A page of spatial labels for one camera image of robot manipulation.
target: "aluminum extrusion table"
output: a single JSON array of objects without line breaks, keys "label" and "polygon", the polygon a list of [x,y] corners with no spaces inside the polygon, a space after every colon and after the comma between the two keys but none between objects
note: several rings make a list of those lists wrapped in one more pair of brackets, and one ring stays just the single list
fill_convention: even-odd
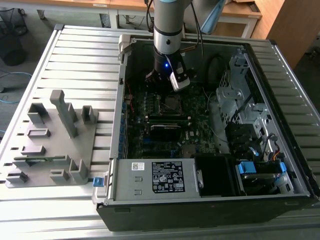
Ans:
[{"label": "aluminum extrusion table", "polygon": [[[214,235],[236,234],[238,238],[294,239],[317,235],[319,205],[288,212],[263,224],[160,231],[110,232],[92,203],[92,183],[79,186],[6,188],[13,146],[26,136],[30,103],[53,108],[52,89],[62,89],[74,108],[91,105],[99,110],[89,177],[108,169],[115,99],[119,80],[118,41],[121,34],[148,35],[146,31],[56,27],[17,107],[0,147],[0,234],[4,239],[151,239],[206,240]],[[206,36],[226,42],[250,43],[282,111],[315,175],[320,174],[320,117],[288,67],[276,45],[266,40]]]}]

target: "warning symbols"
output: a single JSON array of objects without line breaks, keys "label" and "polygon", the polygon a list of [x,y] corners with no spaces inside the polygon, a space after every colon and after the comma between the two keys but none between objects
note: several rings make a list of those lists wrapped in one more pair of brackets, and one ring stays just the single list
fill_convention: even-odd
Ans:
[{"label": "warning symbols", "polygon": [[159,175],[153,175],[153,182],[159,182]]},{"label": "warning symbols", "polygon": [[152,162],[152,190],[155,194],[185,192],[182,162]]}]

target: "floor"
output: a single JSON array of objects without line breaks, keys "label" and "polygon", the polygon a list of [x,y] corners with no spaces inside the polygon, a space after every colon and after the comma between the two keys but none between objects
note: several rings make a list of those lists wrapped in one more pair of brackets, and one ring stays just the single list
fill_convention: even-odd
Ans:
[{"label": "floor", "polygon": [[[33,73],[43,50],[52,34],[56,24],[78,25],[87,27],[101,27],[99,14],[45,11],[45,20],[40,20],[35,9],[25,9],[25,22],[29,32],[20,38],[23,48],[27,51],[27,60],[18,66],[8,67],[0,60],[0,71]],[[124,16],[120,16],[120,26],[127,29],[146,30],[146,19],[140,16],[131,19],[132,24],[126,24]],[[305,88],[314,105],[320,110],[319,63],[311,62],[305,55],[296,66],[294,72]],[[0,93],[0,99],[5,101],[18,101],[29,82],[26,75],[8,75],[0,78],[0,84],[5,87],[5,92]],[[16,110],[16,104],[0,102],[0,137],[3,136]]]},{"label": "floor", "polygon": [[[56,24],[76,25],[101,28],[100,15],[95,13],[57,12],[45,11],[45,20],[40,20],[35,9],[25,9],[25,23],[28,33],[21,36],[23,48],[27,51],[27,59],[18,66],[6,66],[0,59],[0,76],[5,72],[27,72],[32,74],[38,64],[43,50],[52,34]],[[137,16],[130,19],[131,24],[126,24],[124,16],[120,16],[120,27],[126,29],[146,30],[145,18]],[[19,101],[29,83],[27,75],[8,75],[0,78],[0,84],[5,87],[5,92],[0,93],[0,100],[15,102]],[[0,137],[4,135],[15,113],[18,103],[8,104],[0,102]]]}]

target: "green circuit board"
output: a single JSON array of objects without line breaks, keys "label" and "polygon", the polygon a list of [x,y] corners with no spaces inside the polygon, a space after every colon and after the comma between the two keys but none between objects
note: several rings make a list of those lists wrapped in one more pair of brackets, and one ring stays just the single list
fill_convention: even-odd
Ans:
[{"label": "green circuit board", "polygon": [[164,95],[142,85],[131,86],[130,92],[125,96],[128,158],[190,158],[195,153],[215,152],[208,98],[201,86],[191,84]]}]

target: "barcode sticker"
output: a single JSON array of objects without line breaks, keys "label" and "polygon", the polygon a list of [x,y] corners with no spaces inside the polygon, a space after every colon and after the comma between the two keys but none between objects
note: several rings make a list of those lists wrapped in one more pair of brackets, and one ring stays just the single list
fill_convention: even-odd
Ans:
[{"label": "barcode sticker", "polygon": [[107,4],[93,4],[94,7],[101,7],[101,8],[106,8]]},{"label": "barcode sticker", "polygon": [[144,162],[133,162],[132,163],[132,171],[144,171],[145,163]]}]

